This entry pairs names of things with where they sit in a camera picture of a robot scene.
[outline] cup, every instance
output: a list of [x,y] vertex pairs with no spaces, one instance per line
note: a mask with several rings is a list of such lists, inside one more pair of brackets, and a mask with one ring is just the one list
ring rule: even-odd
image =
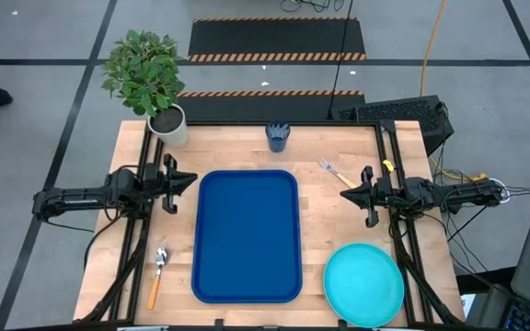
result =
[[290,137],[290,125],[282,120],[272,120],[265,127],[269,149],[279,153],[285,149],[287,139]]

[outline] black keyboard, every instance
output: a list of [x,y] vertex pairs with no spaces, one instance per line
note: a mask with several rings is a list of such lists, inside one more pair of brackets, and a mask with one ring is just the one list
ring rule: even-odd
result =
[[530,307],[521,302],[512,304],[504,328],[530,331]]

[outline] yellow cable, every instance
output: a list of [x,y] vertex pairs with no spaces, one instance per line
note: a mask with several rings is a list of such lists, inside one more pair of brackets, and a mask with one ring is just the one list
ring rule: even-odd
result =
[[421,73],[421,97],[424,96],[424,73],[427,70],[427,61],[429,61],[429,56],[431,55],[432,43],[434,42],[434,37],[437,35],[437,30],[441,24],[441,17],[443,16],[443,11],[445,10],[445,5],[447,0],[441,0],[441,7],[439,8],[439,15],[437,15],[437,20],[434,22],[434,27],[431,32],[431,39],[429,40],[429,46],[427,51],[424,53],[424,60],[422,61],[422,73]]
[[[425,78],[425,73],[426,73],[426,70],[427,70],[427,62],[429,61],[429,57],[431,56],[432,44],[434,42],[435,36],[437,35],[437,30],[439,29],[439,25],[441,24],[441,17],[443,17],[443,12],[445,10],[445,5],[446,4],[447,4],[447,0],[441,0],[441,7],[439,8],[439,14],[437,15],[437,20],[434,22],[434,27],[432,28],[432,32],[431,32],[431,39],[429,40],[429,46],[427,47],[427,51],[424,54],[424,60],[422,61],[421,97],[424,96],[424,80],[425,80],[424,78]],[[434,163],[434,165],[437,167],[437,170],[441,171],[447,177],[450,177],[452,179],[457,179],[457,180],[463,180],[464,179],[463,177],[456,176],[456,175],[450,174],[447,171],[444,171],[437,164],[437,162],[434,160],[434,158],[432,158],[432,156],[429,156],[429,158]],[[486,174],[481,173],[481,174],[479,174],[478,177],[468,177],[467,179],[469,179],[471,181],[476,181],[476,180],[480,180],[482,178],[487,178]]]

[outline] floor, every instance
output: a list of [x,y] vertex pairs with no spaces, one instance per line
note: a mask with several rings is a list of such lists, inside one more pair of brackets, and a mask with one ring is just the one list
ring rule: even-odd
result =
[[[361,21],[369,60],[342,66],[337,87],[362,89],[368,102],[417,96],[439,3],[354,1],[351,16]],[[127,29],[169,33],[185,56],[197,17],[340,17],[348,4],[339,12],[303,6],[287,14],[278,0],[0,0],[0,86],[15,99],[0,108],[0,304],[8,289],[0,329],[72,319],[91,234],[30,227],[31,197],[45,181],[96,186],[106,174],[118,125],[134,118],[99,88],[93,61],[106,58],[113,41]],[[450,0],[432,58],[442,61],[428,68],[426,91],[447,104],[455,127],[445,167],[530,187],[530,0]],[[180,79],[188,91],[330,89],[336,69],[184,65]],[[463,209],[455,222],[475,211]],[[55,221],[92,229],[96,216],[72,213]],[[503,268],[516,264],[529,224],[526,196],[486,210],[463,236],[488,269]],[[35,238],[29,259],[29,249],[19,254],[27,234],[26,248]],[[464,260],[459,247],[452,250]]]

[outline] orange handle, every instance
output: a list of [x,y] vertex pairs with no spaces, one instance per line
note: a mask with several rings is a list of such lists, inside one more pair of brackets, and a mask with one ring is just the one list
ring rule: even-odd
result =
[[353,182],[351,182],[345,176],[343,176],[341,174],[337,174],[337,177],[340,179],[340,181],[345,183],[345,185],[348,186],[349,188],[357,188],[357,185],[355,185]]
[[148,304],[146,305],[148,309],[155,308],[156,293],[158,292],[158,282],[160,280],[160,277],[155,277],[155,280],[153,280],[153,288],[151,289],[151,295],[148,297]]

